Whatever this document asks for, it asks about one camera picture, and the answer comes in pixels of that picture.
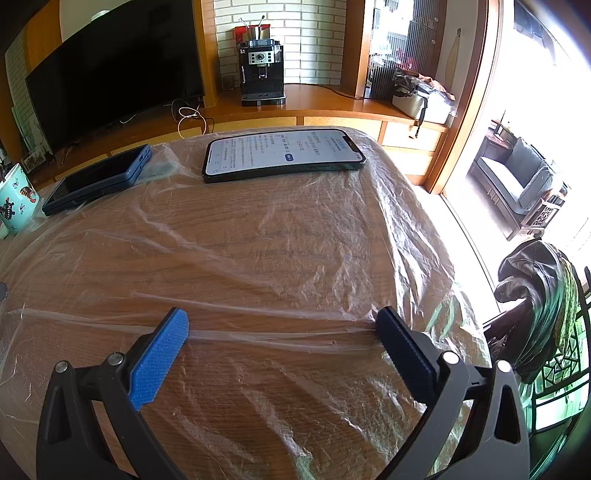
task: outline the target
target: wooden shelf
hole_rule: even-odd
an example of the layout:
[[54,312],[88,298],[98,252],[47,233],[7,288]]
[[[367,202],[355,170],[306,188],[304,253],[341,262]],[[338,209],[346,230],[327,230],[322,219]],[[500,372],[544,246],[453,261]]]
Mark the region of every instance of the wooden shelf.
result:
[[[361,118],[384,122],[395,121],[407,125],[415,124],[415,120],[387,102],[354,100],[318,85],[289,84],[285,86],[285,96],[287,98],[284,105],[243,107],[240,103],[240,90],[231,90],[222,92],[215,106],[203,108],[201,113],[206,118],[212,118],[216,125],[259,118],[307,116]],[[183,121],[181,131],[202,126],[201,120],[187,119]],[[421,129],[423,128],[447,132],[444,125],[428,122],[423,124]],[[31,176],[31,181],[36,186],[42,185],[90,159],[109,154],[113,150],[136,142],[175,132],[176,129],[177,122],[173,119],[169,106],[139,113],[125,125],[116,123],[109,129],[80,140],[78,146],[71,147],[62,165],[60,162],[64,151],[58,152],[57,161],[42,167]]]

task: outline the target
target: plastic bag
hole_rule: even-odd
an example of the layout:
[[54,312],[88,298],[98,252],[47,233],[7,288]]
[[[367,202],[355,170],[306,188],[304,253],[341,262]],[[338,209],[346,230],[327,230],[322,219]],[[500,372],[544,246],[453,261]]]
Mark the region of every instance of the plastic bag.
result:
[[383,306],[489,363],[410,184],[374,140],[345,130],[367,157],[360,171],[219,184],[201,177],[207,144],[238,133],[158,145],[133,188],[40,214],[2,244],[0,438],[31,478],[54,364],[126,351],[173,306],[190,337],[142,415],[188,478],[374,479],[424,410],[375,335]]

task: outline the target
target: wooden cabinet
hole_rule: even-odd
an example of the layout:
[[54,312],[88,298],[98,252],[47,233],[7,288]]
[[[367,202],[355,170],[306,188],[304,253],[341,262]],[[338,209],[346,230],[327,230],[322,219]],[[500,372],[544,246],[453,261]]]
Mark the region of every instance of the wooden cabinet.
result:
[[223,122],[215,124],[213,132],[232,132],[243,128],[265,128],[265,127],[294,127],[297,125],[297,118],[294,116],[279,116],[274,118],[254,118],[252,120],[237,120],[235,122]]
[[433,152],[437,148],[441,132],[423,125],[415,138],[417,127],[399,122],[388,122],[382,145],[387,147],[404,147],[413,150]]
[[[195,127],[195,128],[189,128],[187,130],[181,130],[181,133],[183,134],[183,138],[190,138],[190,137],[196,137],[198,135],[201,135],[203,132],[201,130],[201,127]],[[121,148],[117,148],[116,150],[111,151],[111,155],[117,155],[117,153],[124,152],[125,150],[129,150],[130,148],[139,147],[140,145],[144,145],[146,143],[148,143],[150,145],[158,145],[160,143],[174,142],[175,140],[181,140],[181,136],[178,134],[178,132],[172,132],[170,134],[159,135],[154,138],[149,138],[147,140],[142,140],[141,142],[136,142],[136,143],[132,143],[132,144],[126,145]]]
[[305,116],[304,125],[324,125],[334,127],[356,128],[374,140],[379,137],[379,129],[382,126],[380,120],[367,120],[363,118],[346,118],[339,116]]
[[388,156],[402,173],[412,176],[423,176],[429,169],[433,153],[406,148],[384,147]]

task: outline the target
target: television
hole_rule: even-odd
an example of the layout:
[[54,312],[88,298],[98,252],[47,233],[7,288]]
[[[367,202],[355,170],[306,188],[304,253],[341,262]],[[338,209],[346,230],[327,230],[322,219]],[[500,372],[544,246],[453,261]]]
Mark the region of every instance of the television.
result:
[[27,77],[54,152],[176,98],[203,94],[191,0],[130,0],[68,38]]

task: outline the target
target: coffee machine control panel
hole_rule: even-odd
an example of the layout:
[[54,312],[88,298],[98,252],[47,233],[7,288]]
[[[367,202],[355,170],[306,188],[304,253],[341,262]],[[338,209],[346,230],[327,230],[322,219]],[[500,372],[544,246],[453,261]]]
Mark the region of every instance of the coffee machine control panel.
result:
[[275,63],[275,55],[272,48],[267,51],[260,50],[248,52],[249,65],[259,65],[267,63]]

